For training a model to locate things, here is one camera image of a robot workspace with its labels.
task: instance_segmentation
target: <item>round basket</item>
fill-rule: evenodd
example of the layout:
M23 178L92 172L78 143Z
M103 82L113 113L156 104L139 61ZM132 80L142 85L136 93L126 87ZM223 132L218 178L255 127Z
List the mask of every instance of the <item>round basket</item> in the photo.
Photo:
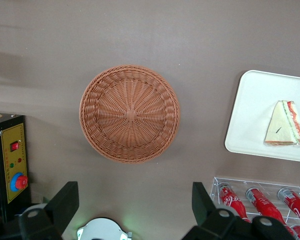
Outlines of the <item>round basket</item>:
M175 92L156 72L121 65L97 75L80 103L83 133L101 155L138 164L159 156L176 136L180 107Z

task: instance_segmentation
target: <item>clear acrylic rack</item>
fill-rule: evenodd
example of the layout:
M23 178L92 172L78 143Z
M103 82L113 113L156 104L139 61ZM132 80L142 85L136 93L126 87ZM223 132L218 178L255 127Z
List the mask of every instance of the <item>clear acrylic rack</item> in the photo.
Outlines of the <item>clear acrylic rack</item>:
M289 207L280 201L277 197L277 193L281 188L288 187L292 189L295 193L300 197L300 186L291 186L284 184L274 184L268 182L258 182L258 181L248 181L248 180L237 180L237 179L229 179L229 178L221 178L215 177L213 179L213 184L211 188L210 197L212 201L216 205L223 205L219 198L219 187L218 183L227 182L233 191L240 198L242 203L245 206L246 213L248 218L252 221L252 219L256 216L260 216L259 212L252 205L252 203L246 197L246 191L250 188L259 188L260 191L278 208L281 212L284 221L288 226L292 226L295 224L300 225L300 219L298 216L289 209Z

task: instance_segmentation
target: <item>control box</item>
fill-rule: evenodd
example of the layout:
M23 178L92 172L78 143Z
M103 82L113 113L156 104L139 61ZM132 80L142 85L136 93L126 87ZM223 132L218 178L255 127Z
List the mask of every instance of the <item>control box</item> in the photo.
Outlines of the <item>control box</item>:
M0 217L4 222L31 205L27 169L25 118L0 113Z

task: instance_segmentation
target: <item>sandwich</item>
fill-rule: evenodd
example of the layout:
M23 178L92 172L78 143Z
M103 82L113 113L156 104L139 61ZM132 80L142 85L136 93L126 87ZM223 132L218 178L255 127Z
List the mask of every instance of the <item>sandwich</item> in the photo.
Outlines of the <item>sandwich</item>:
M264 143L270 146L300 145L300 119L293 101L278 101Z

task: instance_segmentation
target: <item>white tray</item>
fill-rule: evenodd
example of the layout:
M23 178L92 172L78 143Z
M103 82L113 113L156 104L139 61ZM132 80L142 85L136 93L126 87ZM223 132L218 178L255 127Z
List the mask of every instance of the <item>white tray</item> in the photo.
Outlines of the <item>white tray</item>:
M225 138L230 152L300 161L300 146L266 146L277 101L294 101L300 118L300 77L257 70L242 75Z

